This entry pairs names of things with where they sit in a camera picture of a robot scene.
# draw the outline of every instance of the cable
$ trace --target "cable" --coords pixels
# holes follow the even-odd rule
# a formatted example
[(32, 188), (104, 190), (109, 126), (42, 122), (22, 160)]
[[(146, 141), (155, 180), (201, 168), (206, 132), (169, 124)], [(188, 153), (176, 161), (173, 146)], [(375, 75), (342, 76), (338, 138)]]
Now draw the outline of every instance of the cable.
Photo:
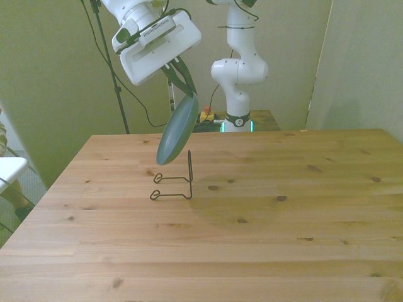
[(168, 10), (168, 6), (169, 6), (169, 0), (166, 1), (166, 6), (164, 11), (162, 12), (162, 15), (165, 15), (166, 11)]
[(185, 8), (177, 8), (176, 10), (177, 10), (177, 11), (184, 11), (184, 12), (186, 12), (186, 14), (188, 14), (188, 16), (189, 16), (189, 19), (191, 20), (191, 15), (190, 15), (190, 13), (189, 13), (188, 10), (186, 10)]
[(7, 184), (11, 189), (13, 189), (15, 192), (17, 192), (19, 195), (21, 195), (25, 200), (28, 201), (28, 203), (30, 203), (32, 206), (35, 206), (35, 204), (30, 201), (23, 193), (20, 192), (20, 190), (16, 189), (12, 184), (10, 184), (7, 180), (3, 179), (0, 177), (0, 181), (2, 181), (3, 183)]
[(249, 12), (249, 11), (247, 11), (246, 9), (242, 8), (242, 7), (238, 4), (237, 0), (234, 0), (234, 2), (235, 2), (235, 4), (239, 7), (239, 9), (241, 9), (241, 10), (243, 10), (245, 13), (250, 14), (251, 16), (255, 17), (255, 18), (256, 18), (255, 21), (257, 21), (257, 20), (259, 19), (259, 17), (256, 16), (255, 14), (252, 14), (251, 12)]
[[(103, 60), (104, 60), (104, 61), (106, 62), (106, 64), (109, 66), (109, 63), (108, 63), (107, 59), (105, 58), (103, 52), (101, 51), (101, 49), (100, 49), (100, 47), (99, 47), (99, 45), (98, 45), (98, 41), (97, 41), (97, 39), (96, 39), (96, 35), (95, 35), (93, 23), (91, 22), (91, 18), (89, 17), (89, 14), (88, 14), (88, 11), (87, 11), (87, 7), (86, 7), (86, 5), (84, 4), (84, 1), (81, 1), (81, 3), (82, 3), (82, 6), (84, 7), (84, 10), (85, 10), (85, 12), (86, 12), (87, 19), (88, 19), (89, 25), (90, 25), (90, 27), (91, 27), (91, 31), (92, 31), (92, 33), (93, 33), (93, 37), (94, 37), (94, 42), (95, 42), (96, 48), (98, 49), (98, 52), (99, 52), (99, 53), (101, 54), (101, 56), (103, 57)], [(147, 116), (147, 121), (149, 122), (149, 124), (150, 124), (152, 127), (154, 127), (154, 128), (159, 128), (159, 127), (165, 126), (166, 123), (165, 123), (165, 124), (162, 124), (162, 125), (157, 125), (157, 126), (154, 125), (153, 123), (151, 123), (151, 120), (150, 120), (150, 118), (149, 118), (149, 112), (148, 112), (147, 107), (145, 107), (145, 105), (138, 99), (138, 97), (119, 79), (119, 77), (116, 75), (115, 71), (113, 71), (113, 73), (114, 73), (116, 79), (119, 81), (119, 83), (120, 83), (120, 84), (121, 84), (121, 85), (140, 103), (140, 105), (144, 108), (145, 114), (146, 114), (146, 116)]]
[(9, 231), (10, 233), (14, 233), (12, 230), (10, 230), (8, 227), (6, 227), (5, 225), (3, 225), (1, 222), (0, 222), (0, 227), (3, 227), (3, 228), (5, 228), (7, 231)]
[[(234, 54), (234, 50), (231, 51), (230, 59), (232, 58), (232, 55), (233, 55), (233, 54)], [(212, 108), (212, 103), (213, 103), (213, 96), (214, 96), (215, 92), (217, 91), (217, 89), (219, 88), (219, 86), (220, 86), (220, 84), (218, 84), (217, 87), (214, 89), (214, 91), (213, 91), (213, 93), (212, 93), (212, 97), (210, 98), (210, 111), (209, 111), (208, 114), (206, 115), (206, 118), (204, 119), (204, 121), (201, 121), (200, 123), (204, 123), (204, 122), (207, 120), (208, 116), (210, 115), (211, 108)]]

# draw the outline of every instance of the yellow object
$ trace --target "yellow object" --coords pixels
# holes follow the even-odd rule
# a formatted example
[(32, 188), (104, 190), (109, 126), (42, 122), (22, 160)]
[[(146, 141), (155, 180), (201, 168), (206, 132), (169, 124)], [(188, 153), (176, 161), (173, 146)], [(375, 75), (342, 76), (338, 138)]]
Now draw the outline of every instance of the yellow object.
[(203, 123), (204, 121), (212, 121), (212, 120), (214, 120), (214, 112), (211, 112), (208, 116), (204, 112), (200, 113), (200, 123)]
[(212, 120), (214, 120), (214, 112), (211, 110), (210, 106), (205, 106), (204, 112), (200, 113), (200, 123)]

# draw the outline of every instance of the wire stand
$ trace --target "wire stand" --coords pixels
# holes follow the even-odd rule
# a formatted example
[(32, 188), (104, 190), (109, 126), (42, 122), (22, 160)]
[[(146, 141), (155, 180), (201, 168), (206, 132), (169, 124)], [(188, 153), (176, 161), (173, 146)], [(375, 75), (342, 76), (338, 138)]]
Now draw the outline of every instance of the wire stand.
[(154, 182), (156, 184), (159, 184), (161, 181), (164, 181), (166, 179), (184, 179), (186, 182), (189, 183), (190, 197), (187, 197), (184, 194), (161, 194), (160, 190), (154, 190), (154, 192), (152, 192), (152, 194), (150, 195), (150, 199), (155, 201), (155, 200), (157, 200), (157, 198), (168, 197), (168, 196), (182, 196), (186, 199), (191, 199), (193, 197), (193, 190), (192, 190), (192, 186), (191, 186), (191, 183), (193, 182), (193, 168), (192, 168), (192, 164), (191, 164), (190, 150), (188, 151), (188, 168), (189, 168), (189, 179), (187, 179), (185, 177), (164, 177), (161, 173), (158, 173), (154, 177)]

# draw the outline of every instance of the robotic manipulator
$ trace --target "robotic manipulator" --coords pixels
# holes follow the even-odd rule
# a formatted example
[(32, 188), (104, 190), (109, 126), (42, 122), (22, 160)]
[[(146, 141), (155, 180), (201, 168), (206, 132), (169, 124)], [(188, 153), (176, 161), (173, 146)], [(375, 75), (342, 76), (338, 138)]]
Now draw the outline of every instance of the robotic manipulator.
[[(254, 42), (256, 18), (252, 14), (257, 0), (206, 0), (229, 7), (227, 41), (240, 59), (222, 59), (213, 63), (212, 77), (227, 98), (225, 131), (251, 131), (249, 95), (238, 84), (262, 83), (269, 73)], [(184, 93), (193, 96), (196, 88), (180, 55), (199, 44), (202, 34), (186, 10), (171, 9), (163, 13), (166, 1), (102, 0), (120, 24), (112, 39), (113, 49), (128, 78), (141, 85), (160, 69)], [(177, 77), (174, 68), (183, 76)]]

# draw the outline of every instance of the black cable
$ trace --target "black cable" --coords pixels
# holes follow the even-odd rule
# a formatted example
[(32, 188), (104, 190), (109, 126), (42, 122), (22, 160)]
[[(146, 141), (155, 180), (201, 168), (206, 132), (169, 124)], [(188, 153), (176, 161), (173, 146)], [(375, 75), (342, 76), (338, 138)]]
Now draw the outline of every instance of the black cable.
[(191, 15), (190, 15), (190, 13), (189, 13), (189, 11), (187, 9), (185, 9), (185, 8), (177, 8), (176, 10), (186, 12), (186, 14), (188, 14), (188, 16), (189, 16), (189, 19), (191, 20)]
[(0, 222), (0, 227), (3, 227), (3, 228), (5, 228), (7, 231), (9, 231), (10, 233), (14, 233), (12, 230), (10, 230), (8, 227), (6, 227), (5, 225), (3, 225), (1, 222)]
[[(232, 58), (232, 55), (233, 55), (233, 54), (234, 54), (234, 50), (231, 51), (230, 59)], [(211, 112), (211, 110), (212, 110), (213, 96), (214, 96), (215, 92), (217, 91), (217, 89), (219, 88), (219, 86), (220, 86), (220, 84), (217, 85), (217, 87), (214, 89), (214, 91), (213, 91), (213, 93), (212, 93), (212, 97), (210, 98), (210, 111), (209, 111), (208, 114), (206, 115), (205, 120), (204, 120), (204, 121), (201, 121), (201, 123), (204, 123), (204, 122), (207, 120), (208, 116), (210, 115), (210, 112)]]
[(168, 6), (169, 6), (169, 0), (166, 1), (166, 6), (164, 11), (162, 12), (162, 14), (164, 15), (166, 13), (166, 11), (168, 10)]
[[(101, 49), (100, 49), (100, 47), (99, 47), (99, 45), (98, 45), (98, 41), (97, 41), (97, 39), (96, 39), (96, 35), (95, 35), (93, 23), (91, 22), (91, 18), (89, 17), (89, 14), (88, 14), (88, 11), (87, 11), (87, 7), (86, 7), (86, 5), (84, 4), (84, 1), (81, 1), (81, 3), (82, 3), (82, 6), (84, 7), (84, 10), (85, 10), (85, 12), (86, 12), (87, 19), (88, 19), (89, 25), (90, 25), (90, 27), (91, 27), (91, 31), (92, 31), (92, 33), (93, 33), (93, 37), (94, 37), (94, 42), (95, 42), (96, 48), (98, 49), (98, 52), (99, 52), (99, 53), (101, 54), (101, 56), (103, 57), (103, 60), (104, 60), (104, 61), (106, 62), (106, 64), (109, 66), (108, 60), (106, 59), (106, 57), (104, 56), (103, 52), (101, 51)], [(159, 127), (165, 126), (166, 123), (165, 123), (165, 124), (162, 124), (162, 125), (157, 125), (157, 126), (154, 125), (153, 123), (151, 123), (151, 120), (150, 120), (150, 118), (149, 118), (149, 112), (148, 112), (147, 107), (145, 107), (144, 104), (138, 99), (138, 97), (119, 79), (119, 77), (116, 75), (115, 71), (113, 71), (113, 73), (115, 74), (115, 77), (116, 77), (116, 79), (119, 81), (119, 83), (120, 83), (120, 84), (121, 84), (121, 85), (140, 103), (140, 105), (144, 108), (145, 114), (146, 114), (146, 116), (147, 116), (147, 121), (149, 122), (149, 124), (150, 124), (152, 127), (154, 127), (154, 128), (159, 128)]]
[(250, 14), (251, 16), (255, 17), (255, 18), (256, 18), (255, 21), (257, 21), (257, 20), (259, 19), (259, 17), (256, 16), (255, 14), (252, 14), (251, 12), (249, 12), (249, 11), (247, 11), (246, 9), (242, 8), (242, 7), (238, 4), (237, 0), (234, 0), (234, 2), (235, 2), (235, 4), (239, 7), (239, 9), (241, 9), (241, 10), (243, 10), (245, 13)]

